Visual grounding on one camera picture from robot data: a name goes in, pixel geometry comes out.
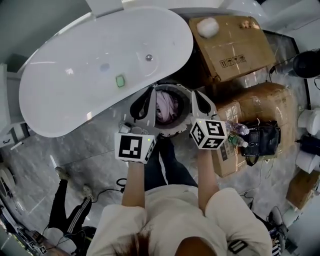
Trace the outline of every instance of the water bottle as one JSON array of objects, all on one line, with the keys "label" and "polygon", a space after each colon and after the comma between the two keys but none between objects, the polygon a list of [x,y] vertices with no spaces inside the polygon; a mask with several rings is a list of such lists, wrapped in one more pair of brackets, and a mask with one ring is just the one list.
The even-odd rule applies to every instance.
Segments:
[{"label": "water bottle", "polygon": [[228,137],[228,141],[237,147],[248,147],[248,142],[246,142],[243,138],[236,134],[230,134]]},{"label": "water bottle", "polygon": [[247,135],[250,132],[248,127],[246,127],[244,124],[229,120],[225,122],[225,127],[227,130],[240,135]]}]

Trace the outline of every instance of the marble floor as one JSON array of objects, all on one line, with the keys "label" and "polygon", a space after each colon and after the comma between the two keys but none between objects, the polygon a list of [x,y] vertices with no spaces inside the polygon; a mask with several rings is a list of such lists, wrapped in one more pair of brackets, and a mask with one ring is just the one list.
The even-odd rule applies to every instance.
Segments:
[{"label": "marble floor", "polygon": [[[296,54],[292,41],[287,37],[267,34],[267,38],[278,62]],[[268,71],[263,68],[238,78],[236,82],[243,87],[254,86],[269,79]],[[291,88],[298,104],[306,107],[303,79],[276,73],[271,75],[271,79]],[[118,189],[116,180],[127,175],[126,163],[114,157],[114,132],[118,130],[123,105],[124,101],[118,102],[65,136],[47,138],[33,134],[16,149],[1,150],[4,162],[16,181],[14,200],[5,201],[18,221],[28,229],[39,232],[47,226],[60,181],[54,163],[67,169],[72,177],[65,200],[67,215],[82,201],[80,191],[83,184],[90,185],[95,193],[105,188]],[[177,159],[197,181],[197,149],[194,142],[187,132],[179,134],[172,141]],[[289,182],[296,172],[297,152],[297,145],[293,146],[268,163],[260,161],[226,178],[218,178],[219,185],[221,188],[233,187],[239,193],[249,191],[247,196],[254,197],[253,210],[263,218],[275,205],[284,213],[289,207],[285,197]],[[122,194],[116,191],[101,194],[99,201],[92,205],[84,224],[96,227],[104,206],[120,203],[121,198]]]}]

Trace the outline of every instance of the white ball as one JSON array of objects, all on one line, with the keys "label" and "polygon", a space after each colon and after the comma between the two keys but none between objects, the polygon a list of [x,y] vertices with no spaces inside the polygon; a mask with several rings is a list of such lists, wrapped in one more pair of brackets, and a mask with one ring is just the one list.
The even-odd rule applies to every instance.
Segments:
[{"label": "white ball", "polygon": [[213,37],[219,31],[219,24],[214,18],[205,18],[201,20],[197,25],[196,29],[200,36],[204,38]]}]

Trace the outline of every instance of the black pants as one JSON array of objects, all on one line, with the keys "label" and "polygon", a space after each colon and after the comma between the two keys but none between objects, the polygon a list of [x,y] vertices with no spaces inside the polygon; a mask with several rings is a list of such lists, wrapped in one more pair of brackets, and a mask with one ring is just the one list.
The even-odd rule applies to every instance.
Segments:
[{"label": "black pants", "polygon": [[62,179],[60,181],[59,188],[53,200],[48,225],[48,228],[61,230],[64,235],[77,234],[82,230],[82,224],[89,214],[92,205],[91,198],[84,198],[82,204],[74,208],[69,218],[67,218],[65,209],[67,185],[67,180]]},{"label": "black pants", "polygon": [[156,143],[144,171],[144,190],[148,191],[157,187],[167,185],[162,174],[161,164],[159,162],[159,153],[161,155],[165,177],[168,184],[182,184],[198,187],[195,180],[190,175],[186,167],[177,161],[174,145],[168,138],[159,139]]}]

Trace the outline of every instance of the black handbag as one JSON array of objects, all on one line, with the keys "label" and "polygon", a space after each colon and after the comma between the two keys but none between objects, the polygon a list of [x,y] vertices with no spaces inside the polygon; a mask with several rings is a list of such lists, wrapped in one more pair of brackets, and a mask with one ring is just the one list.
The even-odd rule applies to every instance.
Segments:
[{"label": "black handbag", "polygon": [[241,155],[245,157],[246,163],[253,166],[261,156],[273,156],[276,154],[281,142],[281,131],[277,121],[243,123],[250,132],[241,137],[248,142],[248,147],[241,147]]}]

